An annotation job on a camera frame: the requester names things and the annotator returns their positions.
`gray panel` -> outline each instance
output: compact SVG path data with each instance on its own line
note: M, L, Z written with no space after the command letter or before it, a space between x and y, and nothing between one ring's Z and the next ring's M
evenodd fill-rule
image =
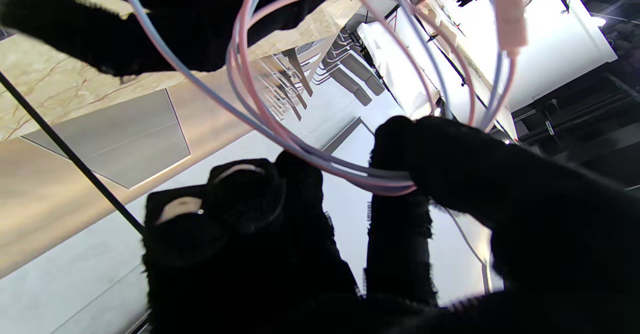
M127 188L190 155L166 90L53 125L94 172ZM42 130L23 136L62 152Z

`black cable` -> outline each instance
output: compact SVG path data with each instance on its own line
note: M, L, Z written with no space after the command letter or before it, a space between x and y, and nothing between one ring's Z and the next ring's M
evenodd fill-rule
M71 148L66 144L60 136L55 132L55 130L47 123L42 116L29 104L26 98L14 87L14 85L9 82L9 79L5 77L5 75L0 71L0 83L6 88L7 91L11 94L13 98L16 99L18 104L20 104L24 110L33 118L33 120L42 128L42 131L46 133L47 136L51 138L53 143L55 143L62 153L66 155L66 157L73 162L73 164L84 174L87 179L104 195L105 198L115 207L117 211L126 219L126 221L131 224L131 226L141 235L144 233L144 225L140 224L138 220L131 214L130 211L126 209L124 204L116 198L116 196L105 186L104 183L96 177L96 175L87 167L85 162L78 157L78 155L71 150Z

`marble countertop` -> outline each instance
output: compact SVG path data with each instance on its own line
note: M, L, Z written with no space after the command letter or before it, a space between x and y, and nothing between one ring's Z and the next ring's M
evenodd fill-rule
M131 6L121 0L83 0L125 16ZM359 9L357 0L327 0L296 29L277 31L250 48L252 59L297 47L337 33ZM121 83L45 43L16 34L0 41L0 70L50 124L84 115L183 81L176 72L144 74ZM2 88L0 141L35 131L38 125Z

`pink cable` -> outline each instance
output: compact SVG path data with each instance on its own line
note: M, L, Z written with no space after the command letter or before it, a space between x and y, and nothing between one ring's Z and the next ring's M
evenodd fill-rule
M229 49L228 49L229 53L230 53L230 55L229 55L229 63L228 63L229 67L227 68L227 70L231 71L230 74L231 74L231 76L233 78L237 77L238 79L240 79L240 81L238 83L236 83L237 86L238 86L238 91L240 91L239 95L243 95L242 89L244 89L247 92L249 97L251 97L256 110L258 111L257 114L263 120L263 124L266 125L270 130L272 130L272 132L276 136L278 136L282 140L285 140L286 143L294 146L295 148L300 148L299 146L297 146L295 144L295 141L293 140L293 138L296 137L295 134L293 134L290 130L288 130L281 123L279 123L279 121L277 121L275 119L273 114L269 111L269 109L266 107L265 103L260 98L260 95L258 95L258 91L256 89L256 86L255 86L255 83L254 83L254 80L253 80L253 77L252 77L252 70L251 70L250 65L249 65L249 55L248 55L249 44L248 44L248 41L247 41L247 31L248 31L248 29L249 29L249 27L251 25L256 23L258 20L260 20L261 18L263 18L267 14L272 13L276 9L279 9L282 6L285 6L287 4L290 4L290 3L296 2L296 1L300 1L300 0L276 0L276 1L266 5L265 7L259 9L258 11L256 11L256 13L253 14L252 17L249 18L249 8L250 8L250 5L253 2L253 0L244 0L243 4L242 4L242 7L240 8L240 12L238 13L238 16L236 18L236 22L234 24L233 32L231 34L231 45L229 46ZM367 0L359 0L359 1L370 11L370 13L373 14L373 17L378 22L381 23L382 27L386 30L386 32L388 34L390 34L390 36L394 39L394 41L400 47L400 49L405 54L405 56L409 59L410 63L412 64L412 66L414 68L414 70L416 70L416 73L418 73L418 76L420 78L420 81L421 81L423 87L426 90L427 98L429 99L429 103L431 105L431 110L433 112L435 110L435 101L434 101L434 98L433 98L432 94L429 91L429 87L427 86L427 83L426 83L426 80L425 80L425 75L420 70L420 66L418 65L418 63L416 62L414 57L409 53L409 50L404 45L402 40L400 38L398 38L398 36L394 33L393 29L391 29L389 24L387 24L386 21L382 20L382 16L377 11L375 11L375 9L372 8L372 6L370 4L368 4ZM429 20L429 18L426 17L426 15L421 10L418 10L412 4L411 4L411 10L414 13L416 13L423 21L428 23L430 25L430 27L432 27L436 31L440 32L439 31L439 26L436 25L434 22L432 22L432 20ZM464 72L464 75L466 76L466 78L468 78L467 85L468 85L468 88L469 88L470 103L471 103L471 105L470 105L470 115L469 115L469 124L471 125L473 123L473 121L474 121L475 106L476 106L475 105L475 103L476 103L475 91L474 91L474 87L473 87L473 81L471 79L471 73L469 71L468 66L466 65L466 62L464 61L464 58L462 57L462 55L459 54L459 52L458 52L456 46L454 45L453 41L450 38L448 38L448 36L446 36L446 34L444 34L444 33L440 33L440 34L441 34L441 37L445 40L446 44L448 46L450 46L453 54L455 55L455 57L459 61L460 65L462 66L462 71ZM505 93L503 93L503 97L500 98L499 107L505 101L505 97L506 97L505 94L506 94L507 90L508 90L508 88L506 88ZM336 174L335 170L333 169L333 165L330 165L329 163L327 163L327 166L325 166L324 163L323 163L322 167L323 167L322 169L325 170L326 172L329 172L329 173L332 173L332 174ZM370 183L367 181L366 177L362 177L361 175L355 175L355 173L354 173L353 176L347 175L347 176L345 176L345 178L349 179L350 181L354 181L354 182L358 182L358 183L361 183L361 184L370 185ZM406 184L401 184L401 182L398 181L397 184L396 183L385 184L385 186L389 186L389 187L406 186ZM400 194L404 194L404 193L408 193L411 190L414 190L414 188L406 189L402 193L399 193L399 195Z
M285 6L287 4L296 2L296 1L300 1L300 0L277 0L274 1L268 5L266 5L265 7L261 8L256 14L254 14L254 16L251 18L250 20L250 25L252 25L253 23L257 22L258 20L260 20L261 18L263 18L264 16L266 16L269 13L272 13L273 11L275 11L276 9L281 8L282 6ZM238 18L240 18L240 29L239 29L239 33L240 33L240 38L238 38L240 40L240 63L242 64L242 69L243 69L243 75L242 75L242 79L243 81L247 82L247 90L249 91L249 95L252 98L256 98L256 96L258 95L258 93L256 93L256 89L254 87L254 82L253 79L251 79L251 70L248 67L248 63L249 63L249 58L247 56L247 38L246 38L246 33L247 33L247 10L249 8L247 7L242 7L240 9L240 13L238 14ZM374 14L374 16L376 17L376 19L379 20L380 14L377 13L377 11L374 10L370 10L370 12L372 12L372 14ZM421 74L420 71L420 66L418 66L418 63L416 63L416 60L414 59L414 57L409 53L409 50L407 49L407 46L404 45L404 43L402 42L402 40L400 40L400 38L398 38L398 36L396 36L393 32L393 29L391 29L391 27L389 27L389 25L384 22L384 20L382 20L380 22L384 29L387 31L387 33L389 33L391 35L392 38L394 38L395 42L398 44L398 46L402 49L402 51L404 52L404 54L407 56L407 58L409 59L409 61L411 61L412 66L414 67L414 70L416 70L416 73L418 73L418 76L420 78L420 81L423 85L423 87L425 88L425 91L427 93L427 97L429 99L429 103L431 104L431 108L432 111L435 109L435 102L434 102L434 98L430 93L429 87L427 86L426 80L424 78L424 76ZM231 42L234 43L235 42L235 38L231 38ZM274 120L270 121L269 123L271 124L276 124L278 126L282 126L279 122L275 122Z

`light blue cable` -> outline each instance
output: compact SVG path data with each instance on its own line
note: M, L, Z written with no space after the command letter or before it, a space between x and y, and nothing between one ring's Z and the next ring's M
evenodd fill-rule
M422 47L424 48L425 52L427 53L427 56L429 56L429 60L430 62L434 65L434 69L436 71L436 77L438 77L440 86L441 86L441 91L442 91L442 96L444 97L444 101L446 103L445 106L445 116L446 118L449 119L453 119L453 113L451 113L451 106L449 102L449 91L447 91L447 86L445 84L444 81L444 77L442 75L442 72L440 70L440 67L438 66L438 63L436 63L436 58L434 56L434 54L432 53L432 50L429 48L429 45L422 40L423 36L422 36L422 32L420 29L418 29L418 26L416 25L416 19L414 18L413 15L410 14L409 11L409 4L407 3L407 0L396 0L399 4L400 7L402 8L402 12L404 13L404 15L406 15L407 20L409 21L409 23L411 24L411 28L413 29L413 33L418 36L418 38L421 39L420 44L422 45Z
M494 0L489 0L489 2L491 3L491 6L494 6ZM489 123L489 121L491 120L490 114L493 113L494 107L497 105L496 102L498 101L498 86L500 83L499 82L500 77L502 76L502 71L503 71L502 64L503 64L504 58L505 58L505 54L503 54L502 50L498 48L497 60L495 62L496 64L495 75L493 78L493 88L491 88L491 94L489 95L489 102L486 105L486 111L484 112L484 116L482 116L482 120L480 121L480 126L479 126L479 128L482 129L483 131L485 128L491 125L491 123Z

